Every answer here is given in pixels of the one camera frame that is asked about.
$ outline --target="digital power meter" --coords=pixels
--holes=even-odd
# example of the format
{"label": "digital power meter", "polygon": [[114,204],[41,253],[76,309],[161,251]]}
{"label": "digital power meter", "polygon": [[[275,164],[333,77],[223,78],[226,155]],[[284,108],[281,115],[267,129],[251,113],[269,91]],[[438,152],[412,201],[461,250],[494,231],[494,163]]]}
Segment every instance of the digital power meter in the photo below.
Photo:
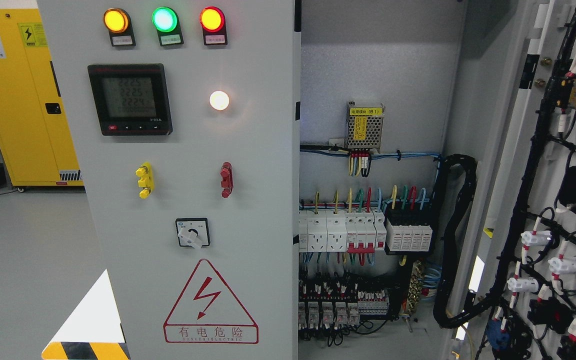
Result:
{"label": "digital power meter", "polygon": [[91,64],[87,68],[103,135],[172,133],[163,64]]}

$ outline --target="yellow warning sticker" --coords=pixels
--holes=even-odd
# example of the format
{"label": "yellow warning sticker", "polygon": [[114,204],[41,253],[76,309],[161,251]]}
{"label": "yellow warning sticker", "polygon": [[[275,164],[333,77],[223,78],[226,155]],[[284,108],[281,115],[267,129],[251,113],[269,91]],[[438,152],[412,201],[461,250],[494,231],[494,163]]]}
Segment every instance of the yellow warning sticker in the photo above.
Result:
{"label": "yellow warning sticker", "polygon": [[365,141],[367,127],[368,127],[368,116],[355,116],[354,133],[352,133],[352,137],[356,141]]}
{"label": "yellow warning sticker", "polygon": [[48,46],[44,25],[41,22],[19,23],[21,41],[26,48],[39,48]]}
{"label": "yellow warning sticker", "polygon": [[384,114],[381,107],[351,107],[351,116],[381,116]]}

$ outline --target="blue component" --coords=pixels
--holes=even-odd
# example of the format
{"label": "blue component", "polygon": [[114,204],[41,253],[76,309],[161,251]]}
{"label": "blue component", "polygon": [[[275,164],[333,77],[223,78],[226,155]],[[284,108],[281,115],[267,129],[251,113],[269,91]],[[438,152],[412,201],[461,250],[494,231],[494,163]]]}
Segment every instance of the blue component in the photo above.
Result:
{"label": "blue component", "polygon": [[486,325],[486,337],[492,349],[506,350],[510,342],[510,334],[501,332],[501,321],[490,319]]}

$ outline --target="gray floor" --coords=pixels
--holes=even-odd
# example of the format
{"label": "gray floor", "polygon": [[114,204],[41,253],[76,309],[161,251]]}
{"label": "gray floor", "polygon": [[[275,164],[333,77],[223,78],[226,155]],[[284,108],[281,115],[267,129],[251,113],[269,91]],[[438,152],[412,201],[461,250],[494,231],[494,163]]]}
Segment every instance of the gray floor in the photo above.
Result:
{"label": "gray floor", "polygon": [[104,269],[86,194],[0,195],[0,360],[41,359]]}

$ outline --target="yellow safety cabinet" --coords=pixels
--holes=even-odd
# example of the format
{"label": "yellow safety cabinet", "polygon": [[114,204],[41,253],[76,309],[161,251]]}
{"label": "yellow safety cabinet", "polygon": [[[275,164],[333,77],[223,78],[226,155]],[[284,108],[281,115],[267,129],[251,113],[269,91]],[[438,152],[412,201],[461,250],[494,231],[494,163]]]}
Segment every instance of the yellow safety cabinet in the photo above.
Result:
{"label": "yellow safety cabinet", "polygon": [[83,185],[38,9],[0,9],[0,148],[16,187]]}

